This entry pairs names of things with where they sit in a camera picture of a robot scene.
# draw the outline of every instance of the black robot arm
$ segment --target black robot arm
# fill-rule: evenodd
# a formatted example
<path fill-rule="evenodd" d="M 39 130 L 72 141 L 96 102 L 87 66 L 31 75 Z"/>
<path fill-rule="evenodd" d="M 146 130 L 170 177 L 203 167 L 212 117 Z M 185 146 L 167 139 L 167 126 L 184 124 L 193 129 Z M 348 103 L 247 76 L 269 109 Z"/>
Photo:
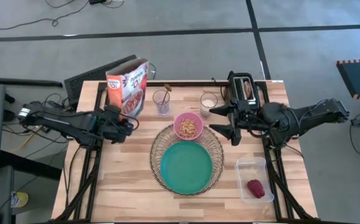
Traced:
<path fill-rule="evenodd" d="M 46 108 L 41 102 L 31 102 L 24 105 L 18 114 L 19 123 L 27 126 L 45 126 L 71 136 L 82 147 L 94 149 L 100 140 L 108 139 L 112 143 L 122 143 L 126 136 L 130 136 L 133 124 L 126 119 L 120 119 L 121 110 L 108 105 L 104 110 L 71 113 Z"/>
<path fill-rule="evenodd" d="M 250 110 L 247 101 L 232 99 L 228 104 L 210 111 L 228 116 L 229 125 L 211 124 L 210 127 L 230 139 L 233 146 L 241 140 L 241 129 L 248 130 L 257 138 L 269 136 L 273 146 L 281 147 L 293 136 L 301 136 L 323 123 L 343 123 L 349 116 L 342 102 L 334 99 L 299 109 L 280 103 L 266 103 L 257 111 Z"/>

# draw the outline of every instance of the cereal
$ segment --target cereal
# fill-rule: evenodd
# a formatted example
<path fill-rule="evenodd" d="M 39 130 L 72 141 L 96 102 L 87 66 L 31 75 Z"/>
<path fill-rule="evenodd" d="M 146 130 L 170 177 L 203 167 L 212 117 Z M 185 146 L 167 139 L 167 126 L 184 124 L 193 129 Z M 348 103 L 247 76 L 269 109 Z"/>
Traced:
<path fill-rule="evenodd" d="M 193 119 L 182 119 L 178 124 L 178 135 L 184 139 L 192 139 L 198 134 L 198 126 Z"/>

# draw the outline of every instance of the clear plastic container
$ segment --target clear plastic container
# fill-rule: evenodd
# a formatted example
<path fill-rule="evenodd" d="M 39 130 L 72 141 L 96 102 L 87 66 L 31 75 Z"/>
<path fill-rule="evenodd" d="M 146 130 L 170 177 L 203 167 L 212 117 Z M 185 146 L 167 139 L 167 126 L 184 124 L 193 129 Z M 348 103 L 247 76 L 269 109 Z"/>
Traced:
<path fill-rule="evenodd" d="M 241 199 L 247 203 L 265 203 L 271 202 L 274 195 L 268 184 L 267 169 L 265 168 L 265 159 L 255 157 L 252 159 L 240 158 L 236 161 L 235 172 L 238 178 L 238 188 L 241 191 Z M 258 180 L 264 188 L 265 195 L 256 198 L 247 188 L 250 180 Z"/>

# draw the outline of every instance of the glass of milk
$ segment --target glass of milk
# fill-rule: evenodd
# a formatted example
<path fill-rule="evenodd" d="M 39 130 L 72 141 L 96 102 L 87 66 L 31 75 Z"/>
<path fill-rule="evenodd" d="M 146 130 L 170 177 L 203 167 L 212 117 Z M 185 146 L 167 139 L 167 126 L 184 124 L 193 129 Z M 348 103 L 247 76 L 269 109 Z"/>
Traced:
<path fill-rule="evenodd" d="M 205 93 L 200 97 L 200 114 L 206 118 L 210 116 L 209 110 L 216 107 L 217 96 L 213 93 Z"/>

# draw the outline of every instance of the pink bowl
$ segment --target pink bowl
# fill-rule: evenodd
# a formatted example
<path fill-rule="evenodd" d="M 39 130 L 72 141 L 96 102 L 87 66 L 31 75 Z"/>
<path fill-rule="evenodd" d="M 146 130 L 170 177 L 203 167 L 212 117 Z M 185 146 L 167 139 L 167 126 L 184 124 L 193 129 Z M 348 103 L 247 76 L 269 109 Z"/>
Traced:
<path fill-rule="evenodd" d="M 177 132 L 178 132 L 178 125 L 180 124 L 181 120 L 182 119 L 192 119 L 195 121 L 196 123 L 196 128 L 198 130 L 196 136 L 194 138 L 191 138 L 191 139 L 185 139 L 183 137 L 181 137 Z M 182 140 L 187 140 L 187 141 L 190 141 L 190 140 L 194 140 L 196 139 L 197 137 L 200 136 L 200 134 L 203 132 L 203 121 L 202 119 L 195 113 L 182 113 L 180 115 L 178 115 L 175 119 L 174 119 L 174 133 Z"/>

